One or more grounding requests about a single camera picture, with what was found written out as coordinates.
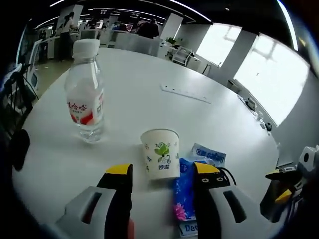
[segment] window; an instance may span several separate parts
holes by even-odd
[[[235,75],[265,109],[276,126],[297,102],[309,65],[294,51],[260,35]]]
[[[197,50],[201,57],[221,66],[241,31],[241,27],[215,23],[208,29]]]

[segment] desk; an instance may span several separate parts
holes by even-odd
[[[94,145],[76,137],[64,94],[64,73],[44,93],[24,129],[30,148],[21,172],[13,170],[14,186],[40,223],[54,222],[64,206],[105,169],[133,164],[131,218],[135,238],[172,238],[172,189],[151,183],[145,173],[140,135],[153,128],[176,130],[180,155],[194,143],[227,154],[225,167],[238,187],[260,202],[275,169],[276,143],[251,117],[237,95],[193,70],[136,52],[100,48],[97,57],[105,79],[107,136]],[[161,84],[212,97],[205,103],[164,92]]]

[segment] table surface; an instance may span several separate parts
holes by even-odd
[[[225,167],[238,187],[260,202],[275,169],[276,143],[262,130],[237,95],[193,70],[135,52],[100,48],[98,61],[105,79],[106,137],[90,145],[77,137],[64,94],[64,73],[45,92],[24,128],[31,145],[13,183],[40,223],[52,223],[64,206],[88,186],[95,186],[105,169],[133,164],[131,218],[135,238],[175,238],[172,189],[147,179],[140,135],[153,128],[178,132],[180,155],[194,143],[227,154]],[[206,103],[162,91],[169,84],[212,98]]]

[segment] white paper cup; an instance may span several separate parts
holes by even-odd
[[[143,158],[150,179],[178,178],[179,137],[169,129],[153,129],[142,134]]]

